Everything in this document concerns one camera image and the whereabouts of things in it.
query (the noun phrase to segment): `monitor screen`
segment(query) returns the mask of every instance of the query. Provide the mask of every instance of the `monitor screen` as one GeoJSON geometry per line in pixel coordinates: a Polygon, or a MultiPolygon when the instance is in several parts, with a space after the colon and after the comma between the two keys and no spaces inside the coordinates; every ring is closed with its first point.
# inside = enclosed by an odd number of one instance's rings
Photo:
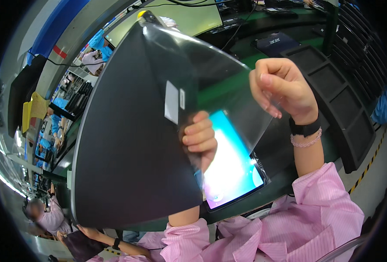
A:
{"type": "MultiPolygon", "coordinates": [[[[203,0],[193,0],[188,3],[194,4],[202,2],[203,0]]],[[[215,0],[207,0],[199,5],[215,3],[215,0]]],[[[123,21],[117,21],[118,26],[107,33],[107,40],[115,47],[123,39],[128,30],[137,20],[137,15],[143,10],[151,11],[155,16],[168,17],[175,20],[178,24],[178,29],[188,35],[196,36],[213,28],[222,25],[221,16],[219,14],[217,5],[201,6],[201,7],[186,7],[182,5],[172,4],[167,0],[154,0],[148,3],[145,7],[134,10],[129,15],[125,15],[123,21]]]]}
{"type": "Polygon", "coordinates": [[[220,207],[264,182],[245,145],[223,111],[209,117],[213,123],[218,149],[205,172],[204,191],[211,209],[220,207]]]}

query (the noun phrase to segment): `black foam tray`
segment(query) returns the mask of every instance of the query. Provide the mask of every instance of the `black foam tray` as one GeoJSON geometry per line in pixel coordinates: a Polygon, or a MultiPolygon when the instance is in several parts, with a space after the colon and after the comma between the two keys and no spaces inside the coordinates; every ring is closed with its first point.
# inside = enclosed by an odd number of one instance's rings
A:
{"type": "Polygon", "coordinates": [[[357,170],[375,139],[368,114],[345,77],[320,51],[301,45],[281,52],[309,83],[318,107],[332,129],[347,174],[357,170]]]}

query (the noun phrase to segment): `acer logo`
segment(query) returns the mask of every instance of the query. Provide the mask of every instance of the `acer logo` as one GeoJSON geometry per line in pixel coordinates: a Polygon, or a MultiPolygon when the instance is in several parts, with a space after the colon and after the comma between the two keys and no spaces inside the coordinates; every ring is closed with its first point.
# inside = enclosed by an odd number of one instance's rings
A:
{"type": "Polygon", "coordinates": [[[275,40],[269,41],[269,43],[270,43],[270,44],[273,44],[273,43],[276,43],[276,42],[279,42],[279,41],[280,41],[280,39],[277,38],[277,39],[275,39],[275,40]]]}

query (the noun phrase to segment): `yellow black striped tape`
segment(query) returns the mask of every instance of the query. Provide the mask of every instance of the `yellow black striped tape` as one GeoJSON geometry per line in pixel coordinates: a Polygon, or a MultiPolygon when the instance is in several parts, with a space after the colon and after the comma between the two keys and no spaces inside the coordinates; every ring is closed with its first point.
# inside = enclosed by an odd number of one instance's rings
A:
{"type": "Polygon", "coordinates": [[[109,251],[112,254],[117,254],[118,256],[120,256],[122,254],[122,253],[119,253],[118,251],[115,251],[115,250],[112,250],[112,249],[108,249],[108,248],[105,248],[105,250],[109,251]]]}
{"type": "Polygon", "coordinates": [[[380,140],[380,143],[378,144],[378,147],[377,149],[375,150],[375,153],[374,153],[374,156],[371,158],[371,161],[369,162],[369,164],[367,165],[367,167],[365,168],[363,174],[358,178],[358,180],[355,182],[355,185],[348,191],[349,194],[351,194],[355,188],[358,186],[358,184],[361,183],[361,180],[364,178],[365,174],[367,173],[367,171],[369,170],[369,168],[371,167],[371,165],[373,164],[373,161],[375,160],[375,157],[377,156],[377,153],[378,153],[378,150],[380,149],[380,145],[381,143],[383,142],[383,139],[384,139],[384,135],[385,135],[385,132],[387,131],[387,127],[384,129],[384,132],[383,132],[383,136],[381,137],[381,140],[380,140]]]}

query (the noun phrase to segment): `tablet screen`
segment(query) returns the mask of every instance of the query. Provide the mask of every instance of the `tablet screen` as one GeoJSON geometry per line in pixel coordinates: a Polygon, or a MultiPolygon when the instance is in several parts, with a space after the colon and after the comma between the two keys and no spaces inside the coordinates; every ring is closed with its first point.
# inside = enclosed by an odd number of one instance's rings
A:
{"type": "Polygon", "coordinates": [[[218,141],[217,153],[205,172],[205,195],[211,209],[230,202],[264,182],[245,145],[224,112],[209,117],[218,141]]]}

